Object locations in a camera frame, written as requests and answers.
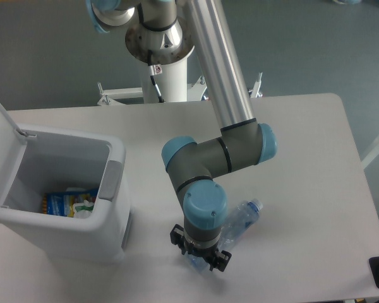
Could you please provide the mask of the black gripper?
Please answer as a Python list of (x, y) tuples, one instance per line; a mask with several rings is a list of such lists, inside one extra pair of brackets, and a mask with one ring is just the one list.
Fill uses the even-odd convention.
[(209, 264), (210, 271), (214, 269), (225, 271), (232, 257), (230, 252), (217, 249), (219, 237), (201, 242), (188, 240), (184, 236), (184, 228), (178, 224), (172, 228), (170, 240), (174, 246), (180, 249), (182, 255), (187, 254), (204, 259)]

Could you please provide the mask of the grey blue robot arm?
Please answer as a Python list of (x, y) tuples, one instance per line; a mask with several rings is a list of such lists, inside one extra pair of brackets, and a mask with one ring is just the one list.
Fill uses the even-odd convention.
[(195, 51), (206, 77), (220, 136), (203, 143), (178, 136), (163, 147), (161, 157), (184, 215), (170, 233), (184, 255), (202, 259), (211, 270), (224, 271), (231, 254), (225, 226), (227, 196), (217, 177), (270, 160), (277, 153), (271, 127), (260, 124), (239, 66), (220, 1), (87, 1), (96, 31), (138, 17), (126, 33), (126, 47), (147, 69), (148, 96), (164, 103), (172, 90), (160, 73)]

